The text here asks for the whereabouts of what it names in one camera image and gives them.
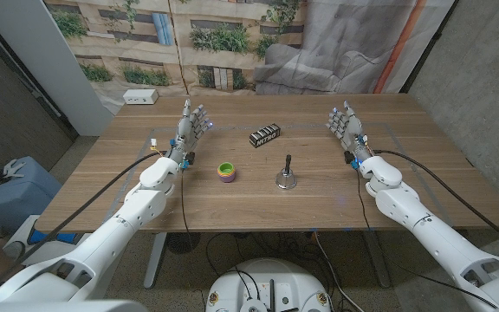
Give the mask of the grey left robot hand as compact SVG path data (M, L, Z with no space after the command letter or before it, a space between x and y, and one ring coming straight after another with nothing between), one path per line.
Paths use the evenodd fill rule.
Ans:
M203 105L191 110L191 100L186 99L182 117L178 122L173 146L184 153L192 152L198 140L213 127Z

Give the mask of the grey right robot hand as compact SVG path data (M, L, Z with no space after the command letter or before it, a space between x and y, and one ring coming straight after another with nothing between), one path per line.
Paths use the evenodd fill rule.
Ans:
M360 119L348 101L344 101L342 108L334 108L328 114L326 127L340 141L345 151L354 152L358 145L358 137L363 134Z

